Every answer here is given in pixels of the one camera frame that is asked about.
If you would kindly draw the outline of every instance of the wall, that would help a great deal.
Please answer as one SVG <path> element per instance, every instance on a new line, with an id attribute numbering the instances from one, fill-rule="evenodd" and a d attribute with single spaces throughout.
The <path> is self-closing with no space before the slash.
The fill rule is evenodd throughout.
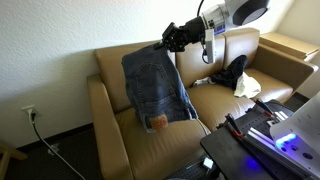
<path id="1" fill-rule="evenodd" d="M 320 16 L 319 7 L 319 0 L 295 1 L 276 32 L 320 46 L 320 23 L 317 19 Z M 320 67 L 320 53 L 310 63 Z M 320 71 L 298 92 L 311 98 L 320 91 L 319 79 Z"/>
<path id="2" fill-rule="evenodd" d="M 98 73 L 93 50 L 160 39 L 170 22 L 195 17 L 200 1 L 1 0 L 0 139 L 14 147 L 35 141 L 21 107 L 35 105 L 45 138 L 91 123 L 86 77 Z M 205 1 L 203 8 L 221 3 Z M 274 30 L 293 0 L 271 1 L 249 24 Z"/>

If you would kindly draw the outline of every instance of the couch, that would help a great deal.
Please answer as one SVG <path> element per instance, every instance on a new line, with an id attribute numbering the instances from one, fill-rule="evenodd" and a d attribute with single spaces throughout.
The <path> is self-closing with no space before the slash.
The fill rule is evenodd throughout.
<path id="1" fill-rule="evenodd" d="M 215 131 L 228 113 L 234 118 L 244 115 L 257 98 L 283 103 L 317 71 L 315 65 L 259 44 L 259 36 L 254 28 L 217 35 L 213 64 L 202 62 L 198 43 L 186 46 L 185 52 L 169 52 L 199 119 L 171 122 L 153 134 L 143 128 L 127 98 L 121 60 L 156 41 L 97 49 L 100 73 L 89 76 L 87 85 L 104 179 L 166 178 L 204 155 L 200 139 Z M 218 84 L 191 86 L 242 54 L 249 61 L 244 72 L 261 85 L 254 98 L 235 97 L 231 88 Z"/>

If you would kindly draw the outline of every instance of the white cloth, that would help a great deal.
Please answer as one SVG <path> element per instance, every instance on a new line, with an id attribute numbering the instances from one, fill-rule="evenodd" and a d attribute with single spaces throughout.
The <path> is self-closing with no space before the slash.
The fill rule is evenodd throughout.
<path id="1" fill-rule="evenodd" d="M 215 84 L 215 82 L 212 82 L 211 81 L 211 78 L 210 77 L 205 77 L 203 79 L 198 79 L 196 80 L 192 86 L 195 87 L 195 86 L 199 86 L 201 84 Z"/>
<path id="2" fill-rule="evenodd" d="M 238 78 L 234 96 L 252 98 L 261 92 L 261 86 L 253 77 L 249 77 L 245 72 Z"/>

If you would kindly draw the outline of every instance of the blue jeans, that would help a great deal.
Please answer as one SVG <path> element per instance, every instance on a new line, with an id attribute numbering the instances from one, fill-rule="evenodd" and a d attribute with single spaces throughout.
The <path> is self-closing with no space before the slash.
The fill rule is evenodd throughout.
<path id="1" fill-rule="evenodd" d="M 150 118 L 161 115 L 168 123 L 198 119 L 180 75 L 165 48 L 144 47 L 122 58 L 127 96 L 147 132 L 155 132 Z"/>

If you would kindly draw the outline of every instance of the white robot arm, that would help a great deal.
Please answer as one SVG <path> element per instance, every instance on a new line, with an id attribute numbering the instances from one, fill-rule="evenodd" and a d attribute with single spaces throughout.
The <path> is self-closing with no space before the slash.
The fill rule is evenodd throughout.
<path id="1" fill-rule="evenodd" d="M 208 9 L 184 26 L 176 27 L 171 23 L 155 49 L 165 46 L 171 52 L 183 52 L 187 44 L 201 41 L 206 44 L 204 54 L 208 55 L 208 62 L 213 63 L 214 35 L 258 19 L 268 10 L 268 4 L 269 0 L 225 0 L 224 4 Z"/>

